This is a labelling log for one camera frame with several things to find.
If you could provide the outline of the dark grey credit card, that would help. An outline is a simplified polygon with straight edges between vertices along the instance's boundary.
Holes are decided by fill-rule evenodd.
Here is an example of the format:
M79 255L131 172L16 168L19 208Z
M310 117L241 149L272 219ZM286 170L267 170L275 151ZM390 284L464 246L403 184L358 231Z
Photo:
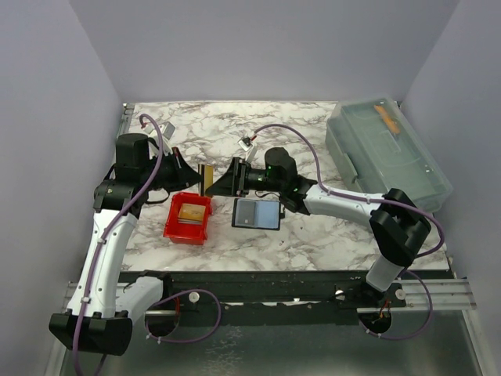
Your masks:
M256 203L248 200L238 200L236 205L235 224L237 226L253 227L255 222Z

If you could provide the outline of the black leather card holder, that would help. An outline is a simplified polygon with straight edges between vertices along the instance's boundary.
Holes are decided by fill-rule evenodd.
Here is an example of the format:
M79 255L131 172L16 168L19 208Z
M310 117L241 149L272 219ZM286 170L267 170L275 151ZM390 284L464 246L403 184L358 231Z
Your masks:
M237 226L235 224L236 205L238 200L254 201L256 203L255 222L253 227ZM232 211L232 227L256 230L278 231L281 227L281 221L285 218L285 208L278 201L271 200L252 200L246 198L236 198Z

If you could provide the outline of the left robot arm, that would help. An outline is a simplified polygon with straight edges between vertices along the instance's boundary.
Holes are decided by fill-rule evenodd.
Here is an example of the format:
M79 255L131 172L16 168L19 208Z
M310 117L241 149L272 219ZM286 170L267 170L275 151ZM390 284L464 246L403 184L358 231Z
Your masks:
M94 190L92 238L81 277L65 312L49 321L50 332L68 349L121 356L146 309L166 309L173 302L172 288L153 273L119 291L121 265L149 192L177 192L201 180L165 137L117 138L116 161Z

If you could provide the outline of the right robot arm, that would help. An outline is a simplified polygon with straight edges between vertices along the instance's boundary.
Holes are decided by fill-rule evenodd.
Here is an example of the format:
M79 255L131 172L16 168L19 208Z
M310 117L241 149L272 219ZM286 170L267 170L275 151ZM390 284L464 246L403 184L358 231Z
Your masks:
M296 161L282 147L265 152L263 169L234 157L207 192L212 196L245 197L252 190L277 193L279 202L291 212L325 215L369 227L380 256L366 274L360 297L371 307L387 300L388 288L412 265L431 231L424 212L403 191L354 194L323 186L299 175Z

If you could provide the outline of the yellow credit card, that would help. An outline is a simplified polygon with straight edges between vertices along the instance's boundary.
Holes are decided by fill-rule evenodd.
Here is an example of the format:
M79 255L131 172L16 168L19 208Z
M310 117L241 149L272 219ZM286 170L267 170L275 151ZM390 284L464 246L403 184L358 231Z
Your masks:
M202 177L202 180L198 184L199 195L201 197L211 197L207 193L207 189L214 182L214 168L209 164L198 164L198 173Z

